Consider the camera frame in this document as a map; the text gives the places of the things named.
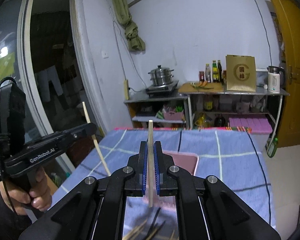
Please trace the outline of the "person's left hand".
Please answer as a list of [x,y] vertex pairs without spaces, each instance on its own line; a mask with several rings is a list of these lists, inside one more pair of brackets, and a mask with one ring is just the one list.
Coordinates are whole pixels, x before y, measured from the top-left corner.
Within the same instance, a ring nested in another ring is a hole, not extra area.
[[52,196],[43,167],[37,169],[36,181],[35,187],[30,189],[29,192],[23,191],[9,181],[6,182],[7,191],[17,215],[26,215],[23,204],[31,204],[32,207],[42,212],[51,207]]

